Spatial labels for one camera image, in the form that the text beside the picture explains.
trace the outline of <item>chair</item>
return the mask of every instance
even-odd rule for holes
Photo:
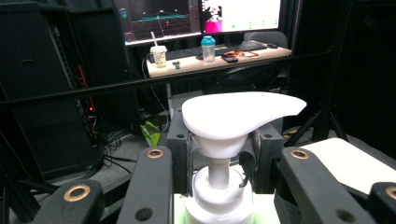
[[[275,43],[281,48],[288,48],[288,39],[283,33],[279,31],[245,33],[244,40],[255,40],[262,43]]]
[[[288,49],[288,38],[279,31],[263,31],[263,32],[250,32],[245,33],[244,40],[255,40],[262,43],[274,43],[283,49]],[[279,75],[273,83],[273,88],[279,88],[281,91],[287,88],[289,77],[289,68],[282,66]]]
[[[236,67],[219,75],[216,84],[206,90],[205,94],[269,91],[280,70],[278,64]]]
[[[276,43],[281,48],[288,47],[288,41],[280,32],[246,33],[245,41],[255,40],[262,43]],[[286,89],[286,84],[276,81],[287,77],[288,69],[280,64],[242,66],[229,70],[211,81],[204,87],[204,94],[239,92],[239,91],[269,91],[271,89]]]

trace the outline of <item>tripod leg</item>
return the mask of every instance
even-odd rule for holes
[[[343,128],[341,127],[341,123],[338,120],[337,116],[334,115],[333,112],[330,113],[330,122],[332,123],[332,127],[334,128],[337,137],[342,138],[348,142],[347,135],[344,132]]]
[[[36,189],[40,193],[53,194],[59,187],[46,182],[34,180],[18,180],[22,187],[27,189]]]
[[[2,193],[2,206],[0,211],[0,224],[8,224],[9,223],[9,196],[6,188],[3,188]]]
[[[22,222],[29,222],[35,218],[40,204],[29,189],[25,189],[18,182],[12,164],[7,159],[5,143],[0,138],[0,186],[7,192],[7,203],[15,215]]]
[[[297,133],[295,133],[285,144],[285,147],[292,147],[296,142],[303,136],[303,134],[308,131],[308,129],[318,120],[320,115],[320,111],[316,114],[314,114],[307,123],[305,123],[303,126],[301,126]]]

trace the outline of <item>cup lid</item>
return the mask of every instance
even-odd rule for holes
[[[153,47],[151,47],[151,49],[149,51],[151,53],[162,53],[162,52],[166,52],[168,50],[166,49],[166,46],[153,46]]]

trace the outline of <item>water bottle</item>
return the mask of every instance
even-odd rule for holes
[[[210,35],[204,36],[201,41],[204,63],[213,63],[215,61],[215,44],[215,39]]]

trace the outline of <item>monitor screen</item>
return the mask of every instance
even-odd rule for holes
[[[274,30],[281,0],[200,0],[204,34]]]
[[[115,0],[125,45],[201,35],[200,0]]]

